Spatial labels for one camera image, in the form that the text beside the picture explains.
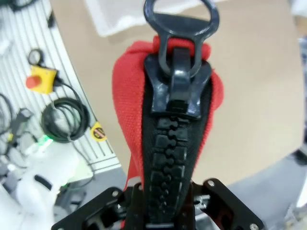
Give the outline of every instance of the red fabric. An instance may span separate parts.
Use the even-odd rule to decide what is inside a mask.
[[[112,92],[114,107],[118,122],[131,151],[128,179],[139,175],[142,184],[144,181],[142,157],[142,105],[145,85],[144,59],[150,53],[157,53],[159,46],[160,39],[157,36],[153,39],[153,43],[135,42],[116,61],[113,69]],[[168,43],[168,52],[171,52],[175,46],[188,47],[192,56],[195,53],[194,44],[188,40],[171,38]],[[207,60],[210,52],[210,46],[204,44],[202,46],[202,58]],[[213,84],[212,100],[198,157],[212,128],[214,111],[221,105],[224,97],[222,81],[214,71],[211,79]]]

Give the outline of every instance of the black cable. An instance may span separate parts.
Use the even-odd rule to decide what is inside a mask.
[[[94,171],[93,166],[87,160],[87,158],[81,153],[81,151],[75,146],[75,144],[73,142],[72,142],[72,145],[73,145],[74,149],[80,154],[80,156],[82,156],[82,158],[85,160],[85,162],[91,168],[91,171],[92,171],[92,176],[91,176],[91,178],[87,182],[85,182],[84,184],[82,184],[80,186],[77,186],[77,187],[68,187],[68,189],[70,189],[70,190],[77,190],[77,189],[80,189],[80,188],[83,188],[83,187],[87,186],[90,182],[92,182],[94,180],[94,178],[95,178],[95,171]]]
[[[1,120],[1,122],[2,122],[2,127],[3,127],[3,129],[2,130],[0,130],[0,136],[1,135],[3,135],[4,133],[6,133],[7,131],[9,131],[9,129],[10,129],[10,127],[11,127],[11,122],[12,122],[12,119],[13,119],[13,108],[12,108],[12,104],[11,104],[11,102],[10,102],[10,100],[5,96],[5,95],[3,95],[2,93],[0,93],[0,97],[4,100],[4,102],[5,102],[5,104],[6,104],[6,106],[7,106],[7,108],[8,108],[8,111],[9,111],[9,114],[10,114],[10,117],[9,117],[9,123],[8,123],[8,125],[7,125],[7,127],[5,127],[5,114],[4,114],[4,112],[3,112],[3,109],[2,108],[0,108],[1,109],[1,116],[0,116],[0,120]]]
[[[42,112],[41,118],[41,127],[44,133],[54,140],[55,142],[59,143],[69,143],[71,142],[74,149],[79,153],[79,155],[85,160],[87,165],[91,168],[93,173],[92,177],[88,182],[83,185],[74,188],[68,189],[80,189],[88,185],[94,179],[94,169],[87,158],[81,153],[81,151],[75,146],[73,143],[75,140],[79,139],[84,135],[87,128],[89,127],[90,123],[90,115],[89,111],[86,106],[82,103],[79,95],[77,92],[68,84],[63,83],[61,79],[56,79],[55,86],[65,85],[66,87],[70,88],[76,99],[64,97],[54,100],[52,103],[47,105],[47,107]],[[69,131],[63,131],[56,123],[56,111],[61,111],[67,121]],[[73,117],[73,122],[70,121],[68,118],[66,111]]]

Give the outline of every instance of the red button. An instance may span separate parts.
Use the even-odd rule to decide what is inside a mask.
[[[42,83],[42,79],[39,76],[37,76],[37,75],[28,77],[26,82],[25,82],[25,84],[28,87],[28,89],[37,87],[41,83]]]

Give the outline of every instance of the coiled cable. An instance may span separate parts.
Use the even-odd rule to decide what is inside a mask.
[[[75,150],[91,168],[93,176],[88,182],[78,187],[69,187],[69,189],[79,189],[88,185],[94,179],[94,169],[92,165],[74,144],[74,141],[82,137],[85,134],[87,128],[89,127],[90,115],[88,109],[82,103],[77,92],[70,85],[67,85],[62,81],[58,80],[58,85],[60,84],[70,88],[73,91],[76,99],[68,97],[59,98],[47,105],[47,107],[42,112],[41,127],[44,133],[55,142],[71,142]],[[68,125],[68,131],[63,130],[63,128],[61,128],[57,124],[56,111],[61,111],[64,115]]]

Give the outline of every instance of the zipper teeth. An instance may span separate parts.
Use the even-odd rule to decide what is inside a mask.
[[[187,158],[189,120],[162,117],[158,120],[149,192],[152,223],[170,222],[178,207]]]

